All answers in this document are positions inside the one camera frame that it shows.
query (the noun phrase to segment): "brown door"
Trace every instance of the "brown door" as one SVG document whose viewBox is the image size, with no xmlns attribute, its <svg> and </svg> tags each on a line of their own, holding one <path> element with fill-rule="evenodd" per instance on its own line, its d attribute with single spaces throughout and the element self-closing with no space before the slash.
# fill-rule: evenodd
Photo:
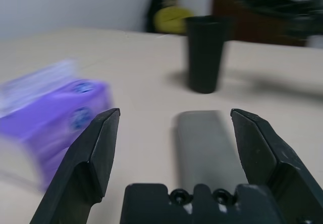
<svg viewBox="0 0 323 224">
<path fill-rule="evenodd" d="M 303 40 L 286 36 L 287 22 L 254 14 L 235 0 L 213 0 L 212 14 L 234 18 L 234 40 L 304 46 Z"/>
</svg>

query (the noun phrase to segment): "black object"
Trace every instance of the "black object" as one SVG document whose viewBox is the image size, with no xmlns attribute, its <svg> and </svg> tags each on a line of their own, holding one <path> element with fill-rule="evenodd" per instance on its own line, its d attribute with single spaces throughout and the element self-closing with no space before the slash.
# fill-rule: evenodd
<svg viewBox="0 0 323 224">
<path fill-rule="evenodd" d="M 129 185 L 120 223 L 323 223 L 323 191 L 294 150 L 259 116 L 239 109 L 231 116 L 249 184 L 234 195 L 203 184 L 193 195 L 181 189 L 169 195 L 162 184 Z M 98 115 L 73 143 L 32 224 L 86 223 L 106 191 L 118 120 L 118 109 Z"/>
<path fill-rule="evenodd" d="M 238 0 L 254 13 L 288 22 L 286 34 L 306 39 L 323 34 L 323 0 Z"/>
<path fill-rule="evenodd" d="M 199 93 L 215 91 L 229 19 L 213 16 L 186 19 L 188 38 L 188 86 Z"/>
<path fill-rule="evenodd" d="M 133 184 L 126 188 L 120 224 L 283 224 L 266 186 L 239 185 L 234 204 L 214 200 L 206 185 L 197 185 L 190 203 L 171 201 L 161 184 Z"/>
<path fill-rule="evenodd" d="M 231 117 L 248 182 L 270 188 L 287 223 L 323 223 L 323 191 L 295 151 L 259 116 L 233 109 Z"/>
<path fill-rule="evenodd" d="M 145 23 L 145 31 L 149 33 L 157 33 L 154 17 L 155 14 L 163 8 L 163 0 L 151 0 L 149 4 L 149 8 L 146 14 L 146 23 Z"/>
<path fill-rule="evenodd" d="M 115 155 L 119 109 L 100 113 L 71 145 L 31 224 L 86 223 L 102 201 Z"/>
</svg>

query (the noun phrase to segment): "printed logo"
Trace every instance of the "printed logo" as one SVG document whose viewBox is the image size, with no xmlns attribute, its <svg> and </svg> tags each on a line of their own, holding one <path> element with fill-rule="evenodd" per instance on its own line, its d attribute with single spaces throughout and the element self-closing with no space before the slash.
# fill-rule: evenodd
<svg viewBox="0 0 323 224">
<path fill-rule="evenodd" d="M 73 91 L 76 93 L 79 93 L 79 94 L 83 94 L 83 93 L 93 90 L 93 88 L 94 88 L 94 86 L 92 83 L 85 82 L 85 83 L 80 83 L 80 84 L 76 85 L 74 87 Z"/>
<path fill-rule="evenodd" d="M 71 117 L 71 126 L 73 130 L 84 128 L 91 120 L 91 110 L 88 107 L 79 108 L 73 112 Z"/>
</svg>

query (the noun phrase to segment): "beige table surface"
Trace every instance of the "beige table surface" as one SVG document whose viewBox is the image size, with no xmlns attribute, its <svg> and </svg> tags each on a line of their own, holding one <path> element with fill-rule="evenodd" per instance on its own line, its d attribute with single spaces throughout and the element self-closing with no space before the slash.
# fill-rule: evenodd
<svg viewBox="0 0 323 224">
<path fill-rule="evenodd" d="M 178 186 L 171 137 L 182 111 L 220 109 L 234 139 L 231 108 L 267 119 L 323 187 L 323 50 L 231 41 L 216 93 L 183 86 L 185 38 L 96 29 L 65 29 L 0 42 L 0 81 L 76 58 L 80 75 L 104 80 L 121 109 L 106 197 L 88 223 L 120 220 L 130 183 Z M 1 223 L 28 223 L 42 194 L 0 181 Z"/>
</svg>

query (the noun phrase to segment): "black plastic cup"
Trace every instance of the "black plastic cup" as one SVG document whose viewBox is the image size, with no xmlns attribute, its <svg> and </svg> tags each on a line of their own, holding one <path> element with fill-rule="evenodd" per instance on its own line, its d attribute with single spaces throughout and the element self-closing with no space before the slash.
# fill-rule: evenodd
<svg viewBox="0 0 323 224">
<path fill-rule="evenodd" d="M 216 90 L 223 45 L 229 38 L 229 18 L 197 16 L 186 18 L 188 38 L 188 86 L 209 94 Z"/>
</svg>

